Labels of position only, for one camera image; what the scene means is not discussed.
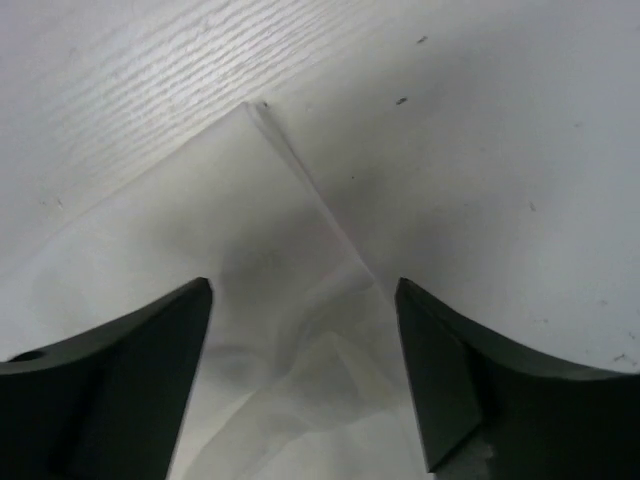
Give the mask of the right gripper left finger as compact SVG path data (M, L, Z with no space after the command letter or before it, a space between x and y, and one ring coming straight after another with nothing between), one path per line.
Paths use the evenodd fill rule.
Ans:
M167 478L212 306L196 278L2 363L2 478Z

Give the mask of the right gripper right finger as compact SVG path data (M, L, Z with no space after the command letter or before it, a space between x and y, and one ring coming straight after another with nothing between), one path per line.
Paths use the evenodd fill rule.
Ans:
M451 309L394 296L429 473L439 479L635 479L639 377L569 362Z

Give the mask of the white cartoon print t-shirt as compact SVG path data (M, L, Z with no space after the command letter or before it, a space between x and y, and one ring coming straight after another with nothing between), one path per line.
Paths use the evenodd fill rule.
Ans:
M174 479L423 479L389 296L244 105L1 280L1 354L214 290Z

